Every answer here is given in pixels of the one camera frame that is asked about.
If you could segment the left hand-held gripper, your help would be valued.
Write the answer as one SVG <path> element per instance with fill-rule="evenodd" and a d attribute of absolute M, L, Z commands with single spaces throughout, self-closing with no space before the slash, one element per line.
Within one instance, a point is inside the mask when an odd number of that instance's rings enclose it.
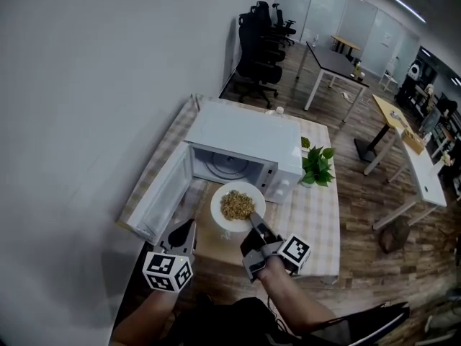
<path fill-rule="evenodd" d="M 196 234 L 193 218 L 166 227 L 143 264 L 143 275 L 151 289 L 179 293 L 189 284 L 194 275 Z"/>

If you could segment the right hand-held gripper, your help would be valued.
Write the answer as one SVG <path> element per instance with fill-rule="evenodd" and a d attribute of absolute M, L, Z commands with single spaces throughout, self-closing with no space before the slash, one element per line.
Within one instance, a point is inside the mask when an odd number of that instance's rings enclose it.
<path fill-rule="evenodd" d="M 299 275 L 310 256 L 310 246 L 296 235 L 283 239 L 257 213 L 249 215 L 252 230 L 240 245 L 243 266 L 251 283 L 267 266 L 270 257 L 279 257 L 290 275 Z"/>

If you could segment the white round plate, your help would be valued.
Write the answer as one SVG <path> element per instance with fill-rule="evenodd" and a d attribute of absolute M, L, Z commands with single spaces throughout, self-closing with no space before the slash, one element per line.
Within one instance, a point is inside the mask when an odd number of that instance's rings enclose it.
<path fill-rule="evenodd" d="M 228 221 L 220 212 L 220 200 L 231 190 L 246 193 L 255 203 L 255 212 L 257 212 L 261 217 L 263 217 L 266 213 L 266 202 L 262 193 L 256 187 L 247 182 L 230 182 L 222 187 L 219 187 L 214 193 L 210 203 L 210 212 L 216 224 L 231 233 L 247 232 L 252 228 L 249 217 L 245 220 Z"/>

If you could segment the white microwave oven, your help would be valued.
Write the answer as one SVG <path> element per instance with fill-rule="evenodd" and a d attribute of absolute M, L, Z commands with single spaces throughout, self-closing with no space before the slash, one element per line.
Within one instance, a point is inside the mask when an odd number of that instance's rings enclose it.
<path fill-rule="evenodd" d="M 266 201 L 283 203 L 303 173 L 298 122 L 206 100 L 121 220 L 156 244 L 194 179 L 247 182 Z"/>

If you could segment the table with checkered cloth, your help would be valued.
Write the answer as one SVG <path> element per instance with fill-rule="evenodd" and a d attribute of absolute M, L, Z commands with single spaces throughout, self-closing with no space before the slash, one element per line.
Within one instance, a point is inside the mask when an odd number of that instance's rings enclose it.
<path fill-rule="evenodd" d="M 184 140 L 199 110 L 210 100 L 209 97 L 196 94 L 180 109 L 123 208 L 118 219 L 121 227 L 154 243 L 153 235 L 131 222 L 130 217 L 174 149 Z M 195 218 L 198 228 L 197 255 L 240 266 L 242 256 L 239 245 L 242 239 L 236 234 L 219 229 L 211 217 L 210 201 L 217 188 L 216 183 L 192 179 L 190 187 L 174 206 L 170 221 L 178 223 L 187 218 Z M 328 285 L 339 279 L 340 223 L 335 182 L 328 187 L 297 185 L 283 203 L 267 203 L 264 218 L 283 237 L 294 234 L 310 245 L 311 253 L 300 271 L 300 276 L 318 278 Z"/>

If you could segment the person's black shirt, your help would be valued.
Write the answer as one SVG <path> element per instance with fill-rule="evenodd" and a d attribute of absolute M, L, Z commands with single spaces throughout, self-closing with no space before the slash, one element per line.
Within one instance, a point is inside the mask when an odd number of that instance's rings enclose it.
<path fill-rule="evenodd" d="M 165 346 L 308 346 L 308 341 L 279 328 L 274 314 L 258 298 L 231 305 L 199 305 L 178 315 Z"/>

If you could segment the black flat board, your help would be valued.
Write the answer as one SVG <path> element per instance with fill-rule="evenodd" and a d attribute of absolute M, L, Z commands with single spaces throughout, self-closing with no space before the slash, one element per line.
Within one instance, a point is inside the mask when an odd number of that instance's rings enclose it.
<path fill-rule="evenodd" d="M 336 346 L 370 346 L 404 323 L 410 310 L 406 302 L 382 304 L 331 320 L 316 335 Z"/>

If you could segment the black office chair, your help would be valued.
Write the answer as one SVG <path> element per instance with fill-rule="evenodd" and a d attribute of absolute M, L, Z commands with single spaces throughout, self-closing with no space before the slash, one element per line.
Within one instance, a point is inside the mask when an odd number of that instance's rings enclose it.
<path fill-rule="evenodd" d="M 283 12 L 279 8 L 279 4 L 273 3 L 272 8 L 275 10 L 277 16 L 277 22 L 274 24 L 274 26 L 281 34 L 284 35 L 284 41 L 286 41 L 289 46 L 294 45 L 295 41 L 289 38 L 289 36 L 296 33 L 296 30 L 292 27 L 295 24 L 295 20 L 285 20 L 283 17 Z"/>
<path fill-rule="evenodd" d="M 267 54 L 270 63 L 279 63 L 285 59 L 286 53 L 280 49 L 283 36 L 272 26 L 272 19 L 269 14 L 269 5 L 265 1 L 258 1 L 251 7 L 252 17 L 256 25 L 256 32 L 259 40 L 259 47 L 264 54 Z"/>
<path fill-rule="evenodd" d="M 269 5 L 265 1 L 258 1 L 256 3 L 256 15 L 259 18 L 259 21 L 265 26 L 265 27 L 271 27 L 272 26 L 272 19 L 271 15 L 269 12 Z"/>
<path fill-rule="evenodd" d="M 251 12 L 240 14 L 238 18 L 238 35 L 241 44 L 241 58 L 236 67 L 237 74 L 246 81 L 236 82 L 236 88 L 244 88 L 240 93 L 239 102 L 244 97 L 258 94 L 270 110 L 272 103 L 266 92 L 273 92 L 274 98 L 279 93 L 267 84 L 277 84 L 282 78 L 282 68 L 276 64 L 276 57 L 282 51 L 270 50 L 261 35 L 260 25 L 256 15 Z"/>

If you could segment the wooden box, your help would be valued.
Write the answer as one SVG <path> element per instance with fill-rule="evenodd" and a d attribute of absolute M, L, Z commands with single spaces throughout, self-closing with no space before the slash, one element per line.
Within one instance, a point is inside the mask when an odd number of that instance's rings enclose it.
<path fill-rule="evenodd" d="M 408 129 L 402 132 L 402 141 L 417 154 L 421 154 L 425 150 L 424 141 L 417 134 Z"/>

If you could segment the black-top table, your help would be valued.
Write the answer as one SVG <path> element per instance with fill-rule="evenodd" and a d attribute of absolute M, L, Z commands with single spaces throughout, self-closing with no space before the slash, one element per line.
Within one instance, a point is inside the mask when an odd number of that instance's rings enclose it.
<path fill-rule="evenodd" d="M 319 67 L 320 71 L 317 75 L 316 81 L 313 85 L 313 89 L 310 92 L 308 100 L 305 103 L 304 110 L 309 110 L 324 74 L 330 75 L 333 81 L 336 78 L 340 78 L 343 81 L 359 88 L 358 95 L 354 98 L 352 105 L 349 107 L 348 113 L 342 120 L 343 123 L 346 123 L 352 115 L 354 108 L 357 106 L 358 101 L 361 98 L 363 98 L 364 93 L 370 86 L 366 82 L 359 81 L 358 79 L 352 77 L 354 67 L 346 59 L 345 56 L 335 51 L 323 48 L 321 46 L 313 47 L 309 43 L 306 43 L 305 49 L 303 51 L 303 55 L 296 74 L 296 80 L 300 79 L 301 73 L 304 68 L 305 60 L 309 53 L 314 58 L 314 61 Z"/>

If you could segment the small white stand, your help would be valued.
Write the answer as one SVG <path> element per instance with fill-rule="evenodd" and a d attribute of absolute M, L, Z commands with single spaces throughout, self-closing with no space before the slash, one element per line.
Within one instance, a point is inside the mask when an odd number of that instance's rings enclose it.
<path fill-rule="evenodd" d="M 391 58 L 383 72 L 383 75 L 379 81 L 379 85 L 382 86 L 385 92 L 393 92 L 398 88 L 398 82 L 394 79 L 395 66 L 398 63 L 398 58 Z"/>

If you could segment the round wooden-top table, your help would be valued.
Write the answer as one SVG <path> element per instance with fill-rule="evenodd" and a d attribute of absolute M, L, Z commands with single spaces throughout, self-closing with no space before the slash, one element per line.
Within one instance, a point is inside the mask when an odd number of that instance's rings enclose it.
<path fill-rule="evenodd" d="M 354 56 L 352 55 L 353 51 L 362 50 L 358 45 L 341 36 L 331 35 L 331 38 L 333 39 L 333 45 L 331 46 L 332 51 L 344 54 L 350 62 L 354 60 Z"/>

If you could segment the white round backpack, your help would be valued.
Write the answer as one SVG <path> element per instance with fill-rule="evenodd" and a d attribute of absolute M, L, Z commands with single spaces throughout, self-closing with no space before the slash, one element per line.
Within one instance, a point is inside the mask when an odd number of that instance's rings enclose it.
<path fill-rule="evenodd" d="M 407 71 L 407 77 L 415 82 L 417 82 L 421 75 L 421 65 L 420 60 L 415 60 L 409 67 Z"/>

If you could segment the long ceiling light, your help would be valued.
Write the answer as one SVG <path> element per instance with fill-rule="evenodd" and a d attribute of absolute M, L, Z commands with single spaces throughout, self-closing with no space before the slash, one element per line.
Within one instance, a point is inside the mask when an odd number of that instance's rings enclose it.
<path fill-rule="evenodd" d="M 403 7 L 406 11 L 410 12 L 415 18 L 417 18 L 417 20 L 426 24 L 426 20 L 416 10 L 414 10 L 412 7 L 407 5 L 404 1 L 402 0 L 394 0 L 394 1 L 397 4 L 399 4 L 401 7 Z"/>

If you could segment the yellow-top pedestal table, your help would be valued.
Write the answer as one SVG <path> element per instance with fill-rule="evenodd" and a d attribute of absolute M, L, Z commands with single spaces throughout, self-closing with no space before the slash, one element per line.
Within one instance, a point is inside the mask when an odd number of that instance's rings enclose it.
<path fill-rule="evenodd" d="M 354 139 L 354 145 L 359 159 L 366 162 L 372 162 L 377 156 L 375 147 L 391 128 L 412 131 L 408 121 L 399 108 L 377 95 L 373 94 L 372 98 L 374 99 L 385 124 L 371 141 L 366 141 L 361 138 Z"/>

